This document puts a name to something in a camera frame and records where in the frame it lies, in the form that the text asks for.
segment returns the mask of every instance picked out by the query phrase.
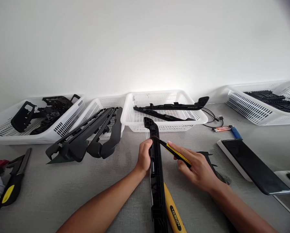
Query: blue lighter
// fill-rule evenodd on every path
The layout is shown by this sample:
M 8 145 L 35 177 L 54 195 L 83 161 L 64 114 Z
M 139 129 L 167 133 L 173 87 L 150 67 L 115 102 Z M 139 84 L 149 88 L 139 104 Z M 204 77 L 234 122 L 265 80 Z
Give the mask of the blue lighter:
M 235 139 L 243 140 L 243 138 L 241 137 L 240 133 L 237 131 L 237 129 L 234 126 L 230 125 L 229 127 L 231 128 L 231 131 L 232 131 Z

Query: small orange device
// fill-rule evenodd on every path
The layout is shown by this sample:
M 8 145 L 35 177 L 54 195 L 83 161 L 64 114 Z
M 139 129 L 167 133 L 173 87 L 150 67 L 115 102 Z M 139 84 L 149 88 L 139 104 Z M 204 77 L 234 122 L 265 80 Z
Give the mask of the small orange device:
M 230 130 L 231 128 L 229 126 L 223 126 L 223 127 L 217 127 L 217 128 L 213 128 L 214 132 L 221 132 L 221 131 L 227 131 Z

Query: black screen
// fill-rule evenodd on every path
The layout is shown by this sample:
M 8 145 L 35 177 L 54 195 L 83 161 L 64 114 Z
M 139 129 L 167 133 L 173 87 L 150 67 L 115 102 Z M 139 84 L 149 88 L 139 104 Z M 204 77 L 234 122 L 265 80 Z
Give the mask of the black screen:
M 264 194 L 290 193 L 281 179 L 242 140 L 222 140 L 222 143 Z

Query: black plastic car part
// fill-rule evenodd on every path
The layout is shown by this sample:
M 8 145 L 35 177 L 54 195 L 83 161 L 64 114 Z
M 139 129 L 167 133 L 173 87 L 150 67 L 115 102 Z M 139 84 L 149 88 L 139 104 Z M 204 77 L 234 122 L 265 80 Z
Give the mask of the black plastic car part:
M 38 108 L 39 112 L 35 113 L 36 105 L 26 101 L 16 115 L 11 119 L 11 125 L 16 131 L 22 133 L 31 123 L 32 119 L 44 118 L 40 123 L 40 127 L 33 130 L 30 135 L 40 134 L 50 128 L 72 105 L 74 98 L 80 99 L 78 95 L 73 95 L 69 100 L 64 96 L 44 97 L 42 98 L 48 105 L 48 107 Z
M 100 158 L 100 150 L 101 150 L 101 143 L 99 143 L 99 139 L 100 139 L 100 135 L 102 133 L 106 133 L 109 131 L 109 128 L 108 128 L 108 124 L 110 123 L 110 120 L 111 118 L 113 117 L 116 109 L 115 108 L 111 108 L 111 109 L 108 109 L 108 110 L 111 110 L 108 114 L 107 117 L 105 118 L 102 118 L 101 119 L 101 123 L 99 124 L 99 126 L 95 129 L 92 130 L 92 133 L 89 135 L 91 136 L 93 133 L 96 133 L 96 135 L 94 136 L 93 140 L 91 141 L 91 143 L 87 146 L 85 146 L 85 144 L 83 143 L 81 148 L 82 148 L 82 151 L 85 150 L 85 152 L 88 152 L 92 157 L 95 157 L 95 158 Z M 79 144 L 75 144 L 75 143 L 72 143 L 70 145 L 70 151 L 71 153 L 79 153 Z
M 194 121 L 195 119 L 192 118 L 187 118 L 186 120 L 174 117 L 174 116 L 170 116 L 167 114 L 160 114 L 154 110 L 150 110 L 150 109 L 146 109 L 146 108 L 142 108 L 142 107 L 133 107 L 134 110 L 141 112 L 141 113 L 145 113 L 147 115 L 153 116 L 153 117 L 157 117 L 159 119 L 165 120 L 165 121 Z
M 52 97 L 44 97 L 42 98 L 43 101 L 47 103 L 49 106 L 54 106 L 56 109 L 59 109 L 63 112 L 66 112 L 72 105 L 73 99 L 77 98 L 80 99 L 80 96 L 74 94 L 71 100 L 66 98 L 65 96 L 52 96 Z
M 82 127 L 87 127 L 90 124 L 92 124 L 95 119 L 104 112 L 105 109 L 101 109 L 99 112 L 97 112 L 95 115 L 89 117 L 86 121 L 84 121 L 82 124 L 77 126 L 75 129 L 73 129 L 71 132 L 66 134 L 64 137 L 60 138 L 57 140 L 55 143 L 53 143 L 48 149 L 46 149 L 46 154 L 49 157 L 50 160 L 52 160 L 52 155 L 55 153 L 58 153 L 61 150 L 61 146 L 59 144 L 63 144 L 70 136 L 74 136 L 80 131 L 82 131 Z
M 29 111 L 28 109 L 25 108 L 26 106 L 31 106 L 32 110 Z M 31 120 L 33 119 L 35 107 L 37 106 L 28 101 L 26 101 L 22 105 L 22 107 L 19 109 L 16 115 L 11 119 L 11 125 L 16 131 L 18 131 L 19 133 L 22 133 L 27 128 L 27 126 L 31 123 Z
M 116 112 L 113 114 L 114 117 L 114 125 L 112 126 L 112 133 L 110 135 L 110 139 L 105 142 L 103 145 L 99 142 L 100 133 L 97 133 L 91 144 L 87 148 L 87 152 L 95 157 L 95 158 L 107 158 L 112 155 L 115 151 L 117 144 L 120 142 L 121 138 L 121 122 L 120 117 L 122 114 L 122 107 L 116 109 Z
M 153 105 L 146 106 L 143 108 L 151 109 L 151 110 L 200 110 L 202 109 L 208 102 L 209 97 L 201 97 L 197 103 L 193 105 L 185 105 L 179 104 L 178 102 L 174 102 L 174 104 L 163 104 L 163 105 Z
M 159 138 L 159 129 L 154 121 L 148 117 L 144 117 L 144 126 L 149 129 L 150 137 L 156 136 Z M 155 233 L 167 233 L 167 214 L 164 194 L 164 181 L 161 159 L 161 148 L 159 142 L 153 140 L 149 149 L 151 159 L 150 165 L 150 182 L 152 194 L 151 216 L 154 222 Z
M 278 110 L 290 113 L 290 101 L 288 101 L 283 95 L 276 95 L 276 94 L 273 94 L 272 91 L 268 91 L 268 90 L 252 91 L 252 92 L 244 92 L 244 93 L 272 107 L 275 107 Z
M 99 127 L 110 118 L 110 114 L 113 113 L 114 108 L 108 108 L 105 112 L 99 115 L 93 123 L 88 124 L 86 128 L 76 134 L 72 139 L 65 142 L 62 149 L 59 151 L 59 155 L 73 158 L 77 162 L 81 162 L 87 151 L 87 138 L 90 137 Z

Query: white plastic basket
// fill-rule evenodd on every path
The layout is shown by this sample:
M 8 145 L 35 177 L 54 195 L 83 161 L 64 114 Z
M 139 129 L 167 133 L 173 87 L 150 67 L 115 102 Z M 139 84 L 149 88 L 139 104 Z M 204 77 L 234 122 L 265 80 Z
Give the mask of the white plastic basket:
M 276 95 L 285 96 L 290 101 L 290 81 L 273 81 L 228 86 L 228 100 L 231 108 L 242 114 L 255 125 L 290 125 L 290 113 L 283 112 L 244 92 L 272 91 Z
M 54 143 L 65 134 L 74 125 L 81 113 L 85 110 L 83 103 L 84 95 L 79 95 L 80 99 L 73 99 L 73 105 L 68 109 L 49 129 L 36 135 L 29 135 L 34 129 L 40 126 L 42 119 L 33 119 L 24 132 L 16 131 L 10 121 L 19 111 L 25 101 L 29 101 L 39 107 L 46 107 L 47 104 L 42 100 L 43 97 L 29 98 L 13 105 L 12 107 L 0 112 L 0 144 L 43 144 Z
M 100 111 L 103 108 L 110 108 L 110 107 L 122 107 L 124 106 L 126 95 L 120 95 L 120 96 L 108 96 L 108 97 L 101 97 L 96 98 L 92 100 L 92 102 L 89 104 L 89 106 L 86 108 L 86 110 L 81 114 L 81 116 L 78 118 L 74 126 L 71 128 L 73 130 L 78 125 L 82 124 L 84 121 L 86 121 L 89 117 L 96 114 L 98 111 Z M 109 132 L 102 134 L 100 136 L 100 140 L 108 140 L 110 138 L 110 135 L 112 133 L 112 126 L 114 124 L 114 119 L 111 119 L 109 127 Z M 121 137 L 124 130 L 124 124 L 121 125 Z M 95 134 L 90 136 L 87 140 L 92 141 Z
M 149 130 L 144 127 L 144 117 L 149 117 L 158 125 L 160 132 L 179 132 L 187 131 L 194 125 L 204 124 L 208 121 L 207 116 L 202 110 L 157 110 L 158 113 L 168 114 L 181 119 L 195 119 L 195 121 L 164 121 L 133 109 L 135 105 L 138 107 L 145 107 L 149 106 L 150 103 L 162 105 L 172 104 L 174 102 L 179 102 L 180 104 L 194 104 L 191 97 L 182 90 L 129 93 L 125 99 L 121 123 L 129 126 L 133 132 L 147 132 Z

